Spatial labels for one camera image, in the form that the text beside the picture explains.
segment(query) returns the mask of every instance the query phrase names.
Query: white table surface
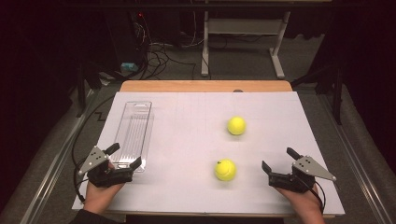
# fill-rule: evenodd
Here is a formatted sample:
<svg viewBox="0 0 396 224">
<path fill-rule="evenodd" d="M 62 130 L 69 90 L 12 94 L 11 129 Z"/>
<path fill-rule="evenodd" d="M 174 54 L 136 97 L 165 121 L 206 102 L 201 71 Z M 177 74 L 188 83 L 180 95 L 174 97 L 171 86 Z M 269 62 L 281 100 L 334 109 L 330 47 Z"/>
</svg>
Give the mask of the white table surface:
<svg viewBox="0 0 396 224">
<path fill-rule="evenodd" d="M 275 173 L 288 174 L 292 147 L 326 168 L 296 92 L 118 92 L 97 146 L 114 143 L 128 101 L 151 101 L 154 122 L 148 160 L 116 195 L 108 210 L 125 214 L 242 215 L 286 217 L 289 202 L 268 186 L 264 160 Z M 227 131 L 241 116 L 244 134 Z M 237 166 L 235 179 L 216 179 L 218 160 Z M 345 213 L 332 181 L 317 178 L 327 203 L 325 215 Z M 86 182 L 80 192 L 85 194 Z M 73 209 L 82 208 L 78 198 Z"/>
</svg>

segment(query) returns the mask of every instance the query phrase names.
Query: metal bracket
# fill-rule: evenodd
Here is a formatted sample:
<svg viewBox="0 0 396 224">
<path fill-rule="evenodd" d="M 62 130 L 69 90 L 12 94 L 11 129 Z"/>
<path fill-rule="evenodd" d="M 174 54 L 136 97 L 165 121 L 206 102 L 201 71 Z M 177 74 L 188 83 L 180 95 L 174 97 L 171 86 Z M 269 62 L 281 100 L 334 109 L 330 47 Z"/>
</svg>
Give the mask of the metal bracket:
<svg viewBox="0 0 396 224">
<path fill-rule="evenodd" d="M 332 175 L 329 171 L 324 169 L 320 164 L 312 159 L 312 157 L 301 157 L 297 161 L 294 161 L 292 166 L 306 175 L 317 176 L 331 181 L 335 181 L 337 179 L 334 175 Z"/>
<path fill-rule="evenodd" d="M 99 147 L 94 146 L 90 152 L 90 155 L 88 155 L 87 160 L 85 160 L 81 169 L 78 171 L 78 174 L 83 175 L 107 160 L 108 156 L 105 154 L 105 152 Z"/>
</svg>

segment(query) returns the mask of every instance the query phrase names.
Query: black wall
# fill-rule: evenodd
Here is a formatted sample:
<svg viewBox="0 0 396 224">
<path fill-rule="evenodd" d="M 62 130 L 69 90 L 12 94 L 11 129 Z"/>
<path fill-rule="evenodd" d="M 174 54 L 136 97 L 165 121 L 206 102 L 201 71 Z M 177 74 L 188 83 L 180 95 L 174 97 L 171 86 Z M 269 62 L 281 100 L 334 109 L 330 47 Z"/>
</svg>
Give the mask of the black wall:
<svg viewBox="0 0 396 224">
<path fill-rule="evenodd" d="M 0 210 L 71 105 L 68 92 L 76 83 L 76 69 L 64 53 L 58 16 L 49 6 L 29 1 L 8 1 L 0 8 Z"/>
<path fill-rule="evenodd" d="M 334 14 L 311 71 L 337 63 L 370 135 L 396 173 L 396 16 L 392 1 Z"/>
</svg>

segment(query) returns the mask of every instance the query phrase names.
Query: wooden table edge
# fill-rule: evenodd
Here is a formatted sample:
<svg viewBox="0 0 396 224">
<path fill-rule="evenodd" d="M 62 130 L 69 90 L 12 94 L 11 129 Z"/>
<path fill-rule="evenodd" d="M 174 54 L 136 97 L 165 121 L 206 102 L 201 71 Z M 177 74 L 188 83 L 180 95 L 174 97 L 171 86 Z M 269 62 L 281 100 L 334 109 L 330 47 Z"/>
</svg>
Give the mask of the wooden table edge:
<svg viewBox="0 0 396 224">
<path fill-rule="evenodd" d="M 120 91 L 142 92 L 272 92 L 292 91 L 285 80 L 128 80 Z"/>
</svg>

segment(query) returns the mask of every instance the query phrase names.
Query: tennis ball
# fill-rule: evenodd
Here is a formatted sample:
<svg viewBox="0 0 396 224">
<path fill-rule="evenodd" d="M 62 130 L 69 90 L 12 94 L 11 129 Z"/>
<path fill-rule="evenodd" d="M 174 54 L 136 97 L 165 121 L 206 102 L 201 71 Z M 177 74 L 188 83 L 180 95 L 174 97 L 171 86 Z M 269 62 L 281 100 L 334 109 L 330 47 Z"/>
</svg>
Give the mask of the tennis ball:
<svg viewBox="0 0 396 224">
<path fill-rule="evenodd" d="M 247 127 L 244 119 L 241 117 L 232 117 L 228 120 L 227 129 L 233 135 L 242 134 Z"/>
<path fill-rule="evenodd" d="M 229 159 L 223 159 L 221 161 L 218 161 L 215 167 L 215 174 L 219 180 L 232 180 L 236 174 L 235 163 L 233 163 L 233 161 Z"/>
</svg>

